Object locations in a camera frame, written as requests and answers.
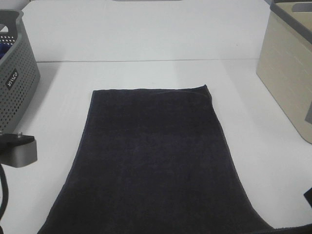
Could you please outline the dark navy towel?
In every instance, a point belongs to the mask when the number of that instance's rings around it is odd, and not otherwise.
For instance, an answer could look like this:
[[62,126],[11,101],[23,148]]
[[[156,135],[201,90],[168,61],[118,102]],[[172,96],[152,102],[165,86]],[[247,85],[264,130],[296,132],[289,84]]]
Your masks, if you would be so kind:
[[309,234],[252,207],[206,86],[98,90],[41,234]]

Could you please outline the beige plastic storage bin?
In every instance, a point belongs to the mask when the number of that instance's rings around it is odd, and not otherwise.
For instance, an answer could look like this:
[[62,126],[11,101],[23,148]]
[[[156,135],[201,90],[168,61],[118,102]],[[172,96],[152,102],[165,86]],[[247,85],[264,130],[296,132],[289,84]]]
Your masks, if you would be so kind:
[[256,73],[300,136],[312,141],[312,2],[273,0]]

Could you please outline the grey perforated plastic basket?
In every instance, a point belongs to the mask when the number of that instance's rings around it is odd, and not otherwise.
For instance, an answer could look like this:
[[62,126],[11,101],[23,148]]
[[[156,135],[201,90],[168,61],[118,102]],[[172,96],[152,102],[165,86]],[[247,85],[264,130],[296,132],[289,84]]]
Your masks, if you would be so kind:
[[1,9],[0,130],[13,133],[31,102],[40,80],[39,69],[22,21],[23,12]]

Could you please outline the blue cloth in basket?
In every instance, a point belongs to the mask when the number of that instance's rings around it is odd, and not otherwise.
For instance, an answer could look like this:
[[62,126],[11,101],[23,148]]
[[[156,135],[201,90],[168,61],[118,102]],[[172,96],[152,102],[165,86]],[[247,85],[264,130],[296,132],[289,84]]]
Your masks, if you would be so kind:
[[10,49],[10,45],[1,43],[0,44],[0,59],[4,57],[7,51]]

